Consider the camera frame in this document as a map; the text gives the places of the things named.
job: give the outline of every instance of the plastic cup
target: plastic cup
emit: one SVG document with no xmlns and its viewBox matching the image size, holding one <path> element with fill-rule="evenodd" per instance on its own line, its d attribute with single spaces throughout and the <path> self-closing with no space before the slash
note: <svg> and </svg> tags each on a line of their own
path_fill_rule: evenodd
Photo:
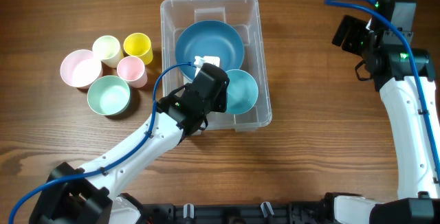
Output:
<svg viewBox="0 0 440 224">
<path fill-rule="evenodd" d="M 116 69 L 119 77 L 135 88 L 143 87 L 146 84 L 145 64 L 136 56 L 123 58 Z"/>
<path fill-rule="evenodd" d="M 91 50 L 96 58 L 112 68 L 116 68 L 119 61 L 124 57 L 119 40 L 110 35 L 96 39 Z"/>
<path fill-rule="evenodd" d="M 150 38 L 143 33 L 129 35 L 124 41 L 124 51 L 130 56 L 137 56 L 145 65 L 153 60 Z"/>
<path fill-rule="evenodd" d="M 117 76 L 104 76 L 91 85 L 87 102 L 99 115 L 119 114 L 130 103 L 130 87 Z"/>
<path fill-rule="evenodd" d="M 88 49 L 80 49 L 67 55 L 61 63 L 60 74 L 70 87 L 88 89 L 102 76 L 102 64 Z"/>
<path fill-rule="evenodd" d="M 226 74 L 229 77 L 226 113 L 238 115 L 248 112 L 259 97 L 259 87 L 255 79 L 240 69 L 228 70 Z"/>
</svg>

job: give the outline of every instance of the wooden table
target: wooden table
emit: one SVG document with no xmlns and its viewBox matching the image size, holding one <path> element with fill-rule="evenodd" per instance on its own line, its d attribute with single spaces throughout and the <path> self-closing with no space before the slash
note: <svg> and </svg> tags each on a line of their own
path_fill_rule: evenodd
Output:
<svg viewBox="0 0 440 224">
<path fill-rule="evenodd" d="M 151 88 L 134 91 L 130 115 L 111 119 L 63 83 L 62 59 L 96 38 L 151 37 L 160 65 L 163 0 L 0 0 L 0 223 L 63 161 L 79 166 L 130 134 L 151 112 Z M 414 47 L 440 57 L 439 0 L 418 0 Z M 391 127 L 373 83 L 358 82 L 360 58 L 331 39 L 344 14 L 323 0 L 259 0 L 272 123 L 253 133 L 208 131 L 149 166 L 126 191 L 143 203 L 318 200 L 355 192 L 397 194 Z M 27 223 L 36 202 L 16 223 Z"/>
</svg>

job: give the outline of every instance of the light blue bowl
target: light blue bowl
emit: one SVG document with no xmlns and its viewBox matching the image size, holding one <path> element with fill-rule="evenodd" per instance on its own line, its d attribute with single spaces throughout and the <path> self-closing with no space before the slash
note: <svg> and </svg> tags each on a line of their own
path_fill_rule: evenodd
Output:
<svg viewBox="0 0 440 224">
<path fill-rule="evenodd" d="M 130 87 L 117 76 L 97 79 L 87 93 L 90 108 L 99 115 L 116 115 L 130 103 Z"/>
<path fill-rule="evenodd" d="M 240 69 L 228 70 L 226 74 L 229 77 L 226 112 L 236 115 L 248 112 L 259 97 L 259 86 L 255 79 Z"/>
<path fill-rule="evenodd" d="M 221 21 L 200 21 L 192 24 L 181 34 L 176 43 L 176 62 L 195 62 L 195 56 L 218 56 L 224 71 L 240 69 L 245 48 L 239 33 Z M 195 78 L 194 67 L 180 67 L 190 80 Z"/>
</svg>

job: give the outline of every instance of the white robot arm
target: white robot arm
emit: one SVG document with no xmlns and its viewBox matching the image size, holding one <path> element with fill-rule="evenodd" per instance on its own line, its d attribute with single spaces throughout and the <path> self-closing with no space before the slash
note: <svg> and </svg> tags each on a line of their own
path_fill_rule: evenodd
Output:
<svg viewBox="0 0 440 224">
<path fill-rule="evenodd" d="M 434 137 L 440 136 L 439 119 L 435 106 L 435 83 L 426 77 L 420 78 Z M 393 130 L 397 165 L 399 167 L 399 199 L 417 197 L 418 192 L 427 192 L 438 199 L 440 187 L 435 183 L 437 174 L 431 153 L 430 142 L 421 110 L 414 77 L 404 80 L 392 78 L 381 89 L 380 97 L 385 104 Z"/>
<path fill-rule="evenodd" d="M 368 12 L 373 16 L 368 25 L 345 16 L 332 43 L 362 57 L 355 68 L 358 80 L 373 80 L 376 91 L 380 92 L 393 130 L 399 168 L 399 200 L 378 203 L 341 194 L 332 199 L 333 216 L 344 224 L 431 223 L 433 219 L 439 220 L 435 212 L 439 211 L 440 196 L 439 172 L 436 171 L 440 127 L 435 105 L 434 66 L 424 49 L 410 48 L 412 62 L 408 58 L 415 1 L 374 2 L 380 15 Z M 370 78 L 360 77 L 357 70 L 361 65 L 365 65 Z M 419 89 L 415 77 L 419 77 Z M 424 97 L 419 97 L 420 88 Z M 419 98 L 424 98 L 426 108 L 422 108 Z M 427 130 L 432 130 L 433 139 Z"/>
<path fill-rule="evenodd" d="M 151 116 L 140 128 L 109 152 L 83 164 L 80 168 L 84 169 L 85 172 L 91 172 L 97 168 L 105 167 L 126 155 L 144 138 L 150 121 Z M 109 191 L 108 197 L 114 201 L 151 162 L 166 151 L 176 147 L 182 138 L 183 132 L 184 130 L 179 128 L 177 122 L 168 114 L 156 113 L 152 138 L 143 147 L 109 172 L 89 177 L 87 180 L 97 189 L 106 188 Z"/>
</svg>

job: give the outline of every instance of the plastic storage bin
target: plastic storage bin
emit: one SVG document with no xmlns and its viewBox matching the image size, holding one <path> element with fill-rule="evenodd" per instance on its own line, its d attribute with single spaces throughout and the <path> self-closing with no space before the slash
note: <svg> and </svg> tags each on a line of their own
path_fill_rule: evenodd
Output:
<svg viewBox="0 0 440 224">
<path fill-rule="evenodd" d="M 208 114 L 207 129 L 253 131 L 272 121 L 258 0 L 165 0 L 160 6 L 160 16 L 163 70 L 176 63 L 175 45 L 182 32 L 198 21 L 223 21 L 240 34 L 244 43 L 245 58 L 241 69 L 251 74 L 258 84 L 258 100 L 244 114 Z M 170 71 L 162 82 L 164 96 L 186 81 L 180 70 Z"/>
</svg>

